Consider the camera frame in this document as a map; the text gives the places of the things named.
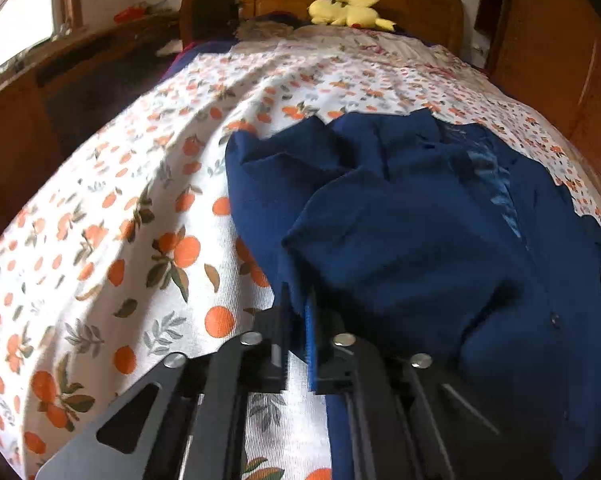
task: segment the floral bed sheet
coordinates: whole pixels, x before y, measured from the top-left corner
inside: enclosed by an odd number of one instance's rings
[[[232,224],[235,130],[423,107],[484,124],[601,217],[555,128],[443,47],[312,26],[199,56],[76,150],[0,237],[0,450],[17,473],[33,478],[165,354],[216,351],[271,306]],[[249,402],[244,480],[330,478],[304,363],[291,357],[283,394]]]

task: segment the black metal frame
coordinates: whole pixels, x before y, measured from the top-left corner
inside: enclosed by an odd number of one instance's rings
[[[280,297],[256,315],[251,332],[214,354],[168,355],[53,456],[37,480],[241,478],[247,396],[286,386],[286,288]],[[385,359],[365,339],[343,333],[340,318],[326,310],[314,324],[315,392],[346,398],[355,480],[560,478],[431,360]]]

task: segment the bed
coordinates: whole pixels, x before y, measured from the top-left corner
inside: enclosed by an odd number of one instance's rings
[[[305,18],[311,2],[242,1],[244,18]],[[0,452],[18,475],[36,475],[165,354],[216,351],[271,306],[231,219],[224,149],[238,129],[268,137],[310,115],[426,107],[485,125],[567,184],[579,214],[601,218],[601,195],[564,137],[455,56],[459,0],[381,0],[379,10],[415,38],[283,27],[197,56],[96,132],[7,227]],[[330,478],[325,402],[307,392],[298,358],[289,374],[285,393],[250,399],[244,479]]]

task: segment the metal bolt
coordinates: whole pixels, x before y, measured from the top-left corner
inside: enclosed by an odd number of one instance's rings
[[[181,354],[180,352],[174,352],[165,358],[165,366],[167,368],[180,368],[186,362],[187,356],[185,354]]]
[[[333,344],[336,346],[351,346],[354,343],[356,343],[356,336],[348,332],[343,332],[333,338]]]
[[[433,363],[433,359],[429,354],[415,354],[411,356],[409,360],[411,366],[414,368],[429,368]]]
[[[263,334],[260,332],[245,332],[240,336],[240,342],[247,346],[260,345],[263,342]]]

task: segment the yellow plush toy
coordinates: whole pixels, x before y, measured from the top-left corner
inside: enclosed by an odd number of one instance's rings
[[[309,6],[311,22],[316,25],[347,25],[379,28],[394,32],[394,22],[383,20],[371,6],[380,0],[316,0]]]

